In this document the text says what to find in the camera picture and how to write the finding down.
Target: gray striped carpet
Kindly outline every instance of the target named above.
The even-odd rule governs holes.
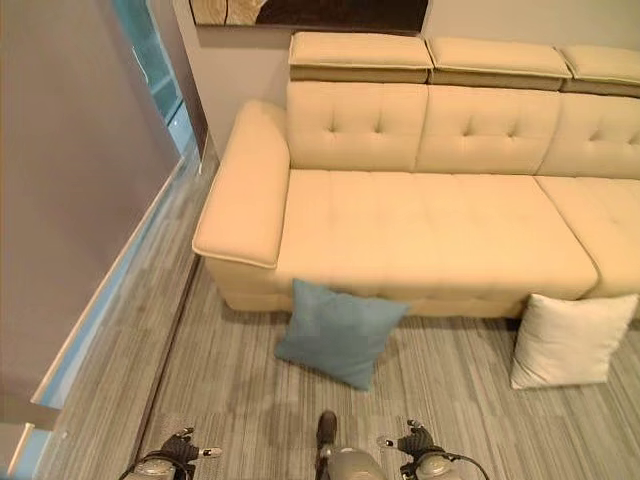
[[[196,480],[313,478],[318,415],[339,416],[339,439],[368,449],[388,478],[406,461],[378,435],[422,420],[445,449],[471,456],[494,480],[640,478],[640,325],[632,324],[605,385],[512,391],[517,324],[478,319],[403,320],[362,393],[274,358],[288,315],[228,309],[200,264],[144,439],[157,448],[194,425],[219,446]],[[481,478],[460,464],[465,480]]]

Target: white wall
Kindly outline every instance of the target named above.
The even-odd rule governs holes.
[[[430,0],[422,33],[640,50],[640,0]]]
[[[218,154],[249,98],[285,104],[288,30],[196,27],[173,0]],[[425,36],[452,35],[640,50],[640,0],[430,0]]]
[[[291,31],[196,27],[189,0],[173,0],[191,70],[218,155],[236,112],[250,98],[284,106]]]

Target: baseboard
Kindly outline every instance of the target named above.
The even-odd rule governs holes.
[[[201,152],[200,155],[200,161],[202,161],[204,152]],[[31,397],[32,403],[52,408],[62,408],[64,405],[66,395],[109,307],[113,292],[120,285],[153,219],[168,198],[172,184],[180,177],[185,168],[186,158],[181,157],[67,336]]]
[[[7,478],[11,480],[33,479],[50,436],[51,432],[38,430],[32,424],[26,423],[20,437],[20,443],[9,464]]]

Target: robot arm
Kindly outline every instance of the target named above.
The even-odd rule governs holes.
[[[405,480],[461,480],[453,462],[464,460],[473,463],[489,480],[489,475],[474,459],[464,455],[449,453],[439,447],[433,441],[433,437],[417,420],[408,420],[411,434],[398,439],[395,448],[413,457],[413,460],[400,468],[402,478]],[[379,439],[378,443],[384,447],[394,447],[391,440]]]
[[[192,480],[198,458],[215,458],[222,454],[219,448],[193,446],[193,428],[175,433],[162,444],[160,450],[148,453],[125,471],[120,480]]]

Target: cable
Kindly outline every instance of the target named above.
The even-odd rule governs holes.
[[[467,457],[465,455],[458,455],[456,453],[449,453],[448,455],[449,455],[450,460],[452,462],[455,462],[456,460],[464,460],[465,462],[473,463],[482,472],[482,475],[484,475],[484,478],[486,480],[489,480],[489,475],[487,474],[485,469],[482,468],[482,465],[480,465],[478,462],[476,462],[473,458]]]

